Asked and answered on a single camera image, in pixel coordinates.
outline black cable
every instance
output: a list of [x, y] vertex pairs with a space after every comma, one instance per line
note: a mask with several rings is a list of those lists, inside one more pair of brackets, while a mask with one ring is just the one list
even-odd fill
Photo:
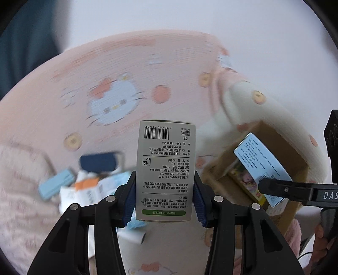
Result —
[[300, 258], [302, 258], [302, 257], [305, 256], [305, 255], [312, 254], [312, 252], [313, 252], [313, 251], [304, 253], [302, 256], [299, 256], [297, 260], [299, 260]]

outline silver screw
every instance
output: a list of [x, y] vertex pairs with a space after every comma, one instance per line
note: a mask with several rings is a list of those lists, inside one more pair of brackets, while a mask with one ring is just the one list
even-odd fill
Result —
[[106, 201], [111, 203], [111, 202], [115, 201], [115, 199], [116, 198], [113, 195], [110, 195], [106, 198]]
[[77, 204], [71, 204], [70, 207], [69, 207], [70, 210], [76, 210], [78, 208], [79, 208], [79, 206]]
[[257, 203], [251, 204], [251, 207], [252, 207], [253, 209], [255, 209], [255, 210], [260, 210], [260, 208], [261, 208], [261, 206], [260, 206], [259, 204], [257, 204]]
[[214, 201], [221, 203], [223, 201], [223, 197], [222, 196], [214, 196]]

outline barcode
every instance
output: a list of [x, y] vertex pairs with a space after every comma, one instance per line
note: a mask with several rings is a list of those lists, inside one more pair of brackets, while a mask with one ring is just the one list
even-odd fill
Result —
[[168, 128], [144, 128], [144, 138], [154, 140], [168, 140]]

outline green label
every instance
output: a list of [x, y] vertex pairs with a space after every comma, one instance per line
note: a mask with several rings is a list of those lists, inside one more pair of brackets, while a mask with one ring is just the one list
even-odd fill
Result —
[[186, 212], [184, 210], [159, 211], [159, 210], [143, 209], [142, 214], [154, 216], [184, 216]]

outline hello kitty tablecloth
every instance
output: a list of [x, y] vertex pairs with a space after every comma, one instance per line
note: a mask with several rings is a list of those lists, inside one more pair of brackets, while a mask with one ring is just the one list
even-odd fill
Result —
[[[232, 69], [216, 37], [161, 30], [99, 39], [44, 63], [0, 102], [0, 176], [6, 179], [0, 179], [0, 247], [21, 274], [59, 218], [57, 203], [47, 207], [37, 195], [38, 184], [67, 167], [78, 171], [84, 154], [118, 151], [120, 164], [134, 169], [144, 119], [194, 123], [199, 172], [246, 123], [264, 120], [299, 149], [310, 181], [326, 176], [314, 138]], [[128, 274], [204, 273], [210, 234], [195, 212], [189, 222], [149, 223], [146, 230], [141, 246], [119, 240]]]

